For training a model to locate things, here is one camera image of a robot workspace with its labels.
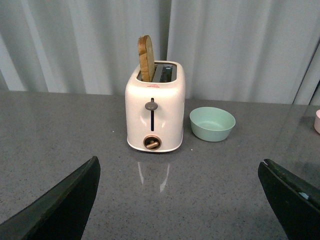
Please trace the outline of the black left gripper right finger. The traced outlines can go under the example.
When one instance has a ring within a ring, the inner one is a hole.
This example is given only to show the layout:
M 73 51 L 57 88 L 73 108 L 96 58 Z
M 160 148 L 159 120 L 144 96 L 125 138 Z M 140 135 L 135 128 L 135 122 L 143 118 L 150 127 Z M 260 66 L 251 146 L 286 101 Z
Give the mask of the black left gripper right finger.
M 260 162 L 258 178 L 290 240 L 320 238 L 320 190 L 270 159 Z

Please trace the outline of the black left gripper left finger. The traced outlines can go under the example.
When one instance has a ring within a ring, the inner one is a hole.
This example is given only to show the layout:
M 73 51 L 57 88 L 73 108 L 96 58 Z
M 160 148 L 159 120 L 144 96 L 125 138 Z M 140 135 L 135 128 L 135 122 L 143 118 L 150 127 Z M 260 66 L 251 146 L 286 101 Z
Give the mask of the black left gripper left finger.
M 0 225 L 2 240 L 80 240 L 96 199 L 96 156 Z

